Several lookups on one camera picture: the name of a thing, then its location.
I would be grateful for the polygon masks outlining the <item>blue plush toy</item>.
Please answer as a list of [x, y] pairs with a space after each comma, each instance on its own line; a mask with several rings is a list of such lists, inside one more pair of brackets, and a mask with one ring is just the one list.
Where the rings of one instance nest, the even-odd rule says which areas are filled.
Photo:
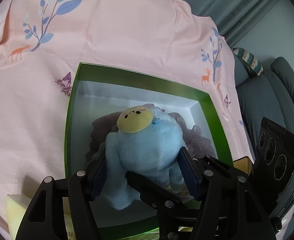
[[177, 156], [186, 143], [174, 118], [153, 104], [145, 104], [123, 111], [116, 126], [118, 131], [108, 133], [105, 140], [107, 176], [103, 189], [114, 209], [123, 210], [140, 199], [139, 192], [127, 183], [128, 171], [175, 194], [183, 191]]

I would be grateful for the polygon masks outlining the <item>cream yellow fleece blanket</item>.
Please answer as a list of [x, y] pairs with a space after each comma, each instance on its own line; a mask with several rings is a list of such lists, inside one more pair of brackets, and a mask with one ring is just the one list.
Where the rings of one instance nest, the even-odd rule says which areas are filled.
[[[10, 239], [15, 239], [23, 216], [36, 193], [39, 182], [30, 176], [22, 178], [20, 194], [7, 194], [6, 217]], [[76, 239], [70, 214], [69, 200], [63, 197], [64, 218], [68, 239]]]

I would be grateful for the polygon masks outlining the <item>purple mesh bath sponge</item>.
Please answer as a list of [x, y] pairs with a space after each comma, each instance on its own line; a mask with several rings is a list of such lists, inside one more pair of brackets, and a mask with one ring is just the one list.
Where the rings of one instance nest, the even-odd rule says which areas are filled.
[[[114, 112], [100, 118], [97, 118], [92, 123], [93, 130], [91, 132], [90, 150], [85, 155], [86, 162], [90, 162], [94, 154], [100, 155], [108, 133], [117, 132], [116, 122], [121, 112]], [[169, 113], [182, 128], [183, 139], [186, 143], [187, 150], [192, 158], [202, 158], [205, 155], [216, 157], [214, 148], [211, 145], [211, 140], [204, 137], [199, 126], [194, 125], [192, 129], [188, 129], [183, 117], [174, 112]]]

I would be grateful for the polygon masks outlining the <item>black gold tin box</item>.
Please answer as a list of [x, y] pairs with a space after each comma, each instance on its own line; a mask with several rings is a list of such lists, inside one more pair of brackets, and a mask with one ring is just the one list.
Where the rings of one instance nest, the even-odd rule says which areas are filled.
[[245, 157], [242, 157], [240, 159], [233, 161], [233, 165], [235, 168], [243, 171], [247, 175], [250, 175], [252, 168], [253, 168], [253, 163], [248, 156], [245, 156]]

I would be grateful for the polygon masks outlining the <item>grey sofa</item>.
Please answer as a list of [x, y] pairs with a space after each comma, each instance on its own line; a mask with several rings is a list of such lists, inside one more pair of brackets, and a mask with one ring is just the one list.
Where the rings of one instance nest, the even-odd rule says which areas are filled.
[[266, 117], [294, 134], [294, 73], [288, 62], [277, 58], [263, 74], [250, 78], [236, 60], [236, 91], [248, 138], [256, 159], [261, 120]]

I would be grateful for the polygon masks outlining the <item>green open box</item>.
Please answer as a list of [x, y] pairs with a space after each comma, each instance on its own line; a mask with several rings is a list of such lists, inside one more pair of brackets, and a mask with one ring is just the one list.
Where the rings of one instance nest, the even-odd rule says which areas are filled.
[[131, 70], [81, 63], [73, 81], [65, 128], [65, 173], [87, 168], [110, 133], [125, 137], [117, 153], [131, 152], [140, 170], [170, 163], [189, 134], [200, 128], [214, 157], [232, 164], [231, 151], [210, 95], [204, 91]]

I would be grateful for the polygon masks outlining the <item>striped cushion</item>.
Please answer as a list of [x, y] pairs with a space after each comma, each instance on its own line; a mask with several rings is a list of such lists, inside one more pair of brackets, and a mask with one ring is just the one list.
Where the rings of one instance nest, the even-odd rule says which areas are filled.
[[263, 73], [261, 62], [250, 51], [243, 48], [233, 48], [232, 52], [240, 60], [250, 78]]

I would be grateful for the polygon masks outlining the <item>pink printed tablecloth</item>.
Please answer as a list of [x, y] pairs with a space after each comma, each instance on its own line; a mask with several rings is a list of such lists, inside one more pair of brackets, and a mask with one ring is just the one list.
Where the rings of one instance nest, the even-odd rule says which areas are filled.
[[181, 0], [3, 0], [0, 4], [0, 233], [25, 174], [62, 177], [68, 93], [80, 62], [162, 77], [209, 93], [231, 155], [249, 155], [234, 55], [210, 17]]

